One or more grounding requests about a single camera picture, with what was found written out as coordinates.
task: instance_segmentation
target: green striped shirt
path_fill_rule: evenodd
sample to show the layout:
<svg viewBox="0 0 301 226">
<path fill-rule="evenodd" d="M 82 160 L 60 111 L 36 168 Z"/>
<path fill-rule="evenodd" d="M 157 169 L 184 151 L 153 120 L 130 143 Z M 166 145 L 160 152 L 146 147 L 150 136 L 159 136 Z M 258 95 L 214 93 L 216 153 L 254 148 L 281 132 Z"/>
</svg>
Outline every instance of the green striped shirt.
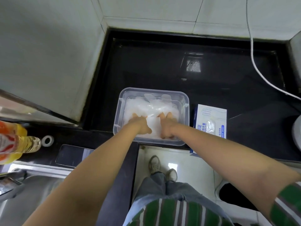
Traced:
<svg viewBox="0 0 301 226">
<path fill-rule="evenodd" d="M 285 187 L 271 209 L 274 226 L 301 226 L 301 182 Z M 232 226 L 210 209 L 195 202 L 158 199 L 147 204 L 127 226 Z"/>
</svg>

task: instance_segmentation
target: black phone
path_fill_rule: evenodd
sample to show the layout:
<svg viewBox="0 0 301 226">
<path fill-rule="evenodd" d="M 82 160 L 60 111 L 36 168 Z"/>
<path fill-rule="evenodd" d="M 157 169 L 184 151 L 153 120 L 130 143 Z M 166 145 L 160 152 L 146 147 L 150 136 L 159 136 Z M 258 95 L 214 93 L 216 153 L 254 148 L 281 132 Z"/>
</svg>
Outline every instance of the black phone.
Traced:
<svg viewBox="0 0 301 226">
<path fill-rule="evenodd" d="M 55 162 L 59 165 L 76 167 L 88 157 L 94 150 L 63 144 L 58 152 Z"/>
</svg>

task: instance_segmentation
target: beige sneaker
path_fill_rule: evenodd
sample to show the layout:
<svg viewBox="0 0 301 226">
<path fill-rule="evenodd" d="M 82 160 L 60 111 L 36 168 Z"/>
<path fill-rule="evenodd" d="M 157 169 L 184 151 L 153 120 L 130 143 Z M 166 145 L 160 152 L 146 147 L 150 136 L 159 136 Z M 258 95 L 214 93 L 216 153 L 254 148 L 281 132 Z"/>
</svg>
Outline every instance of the beige sneaker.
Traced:
<svg viewBox="0 0 301 226">
<path fill-rule="evenodd" d="M 152 156 L 148 162 L 148 170 L 150 174 L 152 175 L 153 173 L 160 171 L 160 166 L 161 164 L 158 156 Z"/>
<path fill-rule="evenodd" d="M 178 180 L 178 174 L 175 169 L 170 169 L 169 171 L 167 171 L 165 176 L 167 181 L 176 182 Z"/>
</svg>

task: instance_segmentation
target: hand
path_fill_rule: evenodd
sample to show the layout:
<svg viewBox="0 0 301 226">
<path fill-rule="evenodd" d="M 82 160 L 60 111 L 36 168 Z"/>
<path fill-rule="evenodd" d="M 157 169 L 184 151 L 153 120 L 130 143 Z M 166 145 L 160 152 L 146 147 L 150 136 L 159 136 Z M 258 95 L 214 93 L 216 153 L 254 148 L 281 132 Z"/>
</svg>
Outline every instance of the hand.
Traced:
<svg viewBox="0 0 301 226">
<path fill-rule="evenodd" d="M 139 135 L 152 133 L 152 130 L 148 127 L 148 124 L 146 122 L 146 117 L 138 117 L 137 114 L 133 113 L 133 118 L 130 119 L 129 124 L 136 124 L 138 126 L 139 130 L 137 134 Z"/>
<path fill-rule="evenodd" d="M 171 127 L 177 124 L 177 119 L 173 118 L 171 112 L 169 112 L 166 117 L 164 113 L 161 113 L 159 117 L 160 117 L 160 122 L 162 127 L 161 138 L 162 139 L 165 139 L 165 137 L 173 138 Z"/>
</svg>

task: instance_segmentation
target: blue denim pants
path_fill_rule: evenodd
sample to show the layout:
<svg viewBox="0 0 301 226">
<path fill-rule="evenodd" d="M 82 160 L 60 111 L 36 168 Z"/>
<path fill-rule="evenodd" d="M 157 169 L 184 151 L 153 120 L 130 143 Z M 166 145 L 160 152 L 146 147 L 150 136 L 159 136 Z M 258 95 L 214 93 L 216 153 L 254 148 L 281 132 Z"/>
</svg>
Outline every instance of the blue denim pants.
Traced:
<svg viewBox="0 0 301 226">
<path fill-rule="evenodd" d="M 145 205 L 160 198 L 196 202 L 221 217 L 230 219 L 220 206 L 201 195 L 188 183 L 166 181 L 165 174 L 156 172 L 143 180 L 123 226 L 126 226 Z"/>
</svg>

